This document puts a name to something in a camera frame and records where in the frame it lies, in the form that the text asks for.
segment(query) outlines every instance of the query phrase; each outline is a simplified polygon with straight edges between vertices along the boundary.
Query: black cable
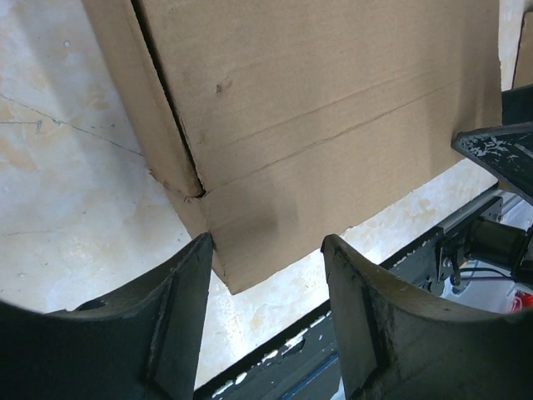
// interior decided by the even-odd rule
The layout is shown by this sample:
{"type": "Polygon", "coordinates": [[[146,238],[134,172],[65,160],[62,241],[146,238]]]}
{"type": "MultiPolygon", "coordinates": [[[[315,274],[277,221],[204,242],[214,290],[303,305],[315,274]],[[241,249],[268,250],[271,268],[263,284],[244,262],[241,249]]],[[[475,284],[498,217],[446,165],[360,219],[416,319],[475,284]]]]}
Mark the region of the black cable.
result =
{"type": "Polygon", "coordinates": [[[482,268],[459,268],[459,272],[460,273],[497,273],[498,275],[501,275],[504,278],[512,279],[511,276],[505,275],[503,272],[498,271],[497,269],[494,269],[494,268],[486,268],[486,267],[482,267],[482,268]]]}

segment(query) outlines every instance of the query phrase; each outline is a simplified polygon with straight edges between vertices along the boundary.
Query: marble surface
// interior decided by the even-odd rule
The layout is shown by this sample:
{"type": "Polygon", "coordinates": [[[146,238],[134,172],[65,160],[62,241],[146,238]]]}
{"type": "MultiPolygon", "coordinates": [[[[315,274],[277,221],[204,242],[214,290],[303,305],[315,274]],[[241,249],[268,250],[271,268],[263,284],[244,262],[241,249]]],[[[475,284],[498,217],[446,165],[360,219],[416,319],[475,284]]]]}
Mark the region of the marble surface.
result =
{"type": "MultiPolygon", "coordinates": [[[[504,88],[525,6],[501,3],[504,88]]],[[[73,309],[190,240],[148,174],[79,0],[2,0],[0,60],[2,300],[73,309]]],[[[344,237],[378,263],[495,181],[459,162],[344,237]]],[[[318,251],[236,296],[212,274],[197,386],[326,299],[318,251]]]]}

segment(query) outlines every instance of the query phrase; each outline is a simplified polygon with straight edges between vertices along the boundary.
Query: wire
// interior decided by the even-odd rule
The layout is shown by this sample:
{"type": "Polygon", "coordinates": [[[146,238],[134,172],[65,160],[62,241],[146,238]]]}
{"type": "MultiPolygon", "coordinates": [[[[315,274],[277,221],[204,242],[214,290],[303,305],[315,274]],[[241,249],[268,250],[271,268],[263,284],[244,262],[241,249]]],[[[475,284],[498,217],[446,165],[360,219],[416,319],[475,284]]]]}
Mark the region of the wire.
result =
{"type": "Polygon", "coordinates": [[[511,276],[505,275],[503,272],[498,271],[497,269],[494,269],[494,268],[486,268],[486,267],[482,267],[482,268],[460,268],[459,272],[460,273],[497,273],[498,275],[501,275],[504,278],[512,279],[511,276]]]}

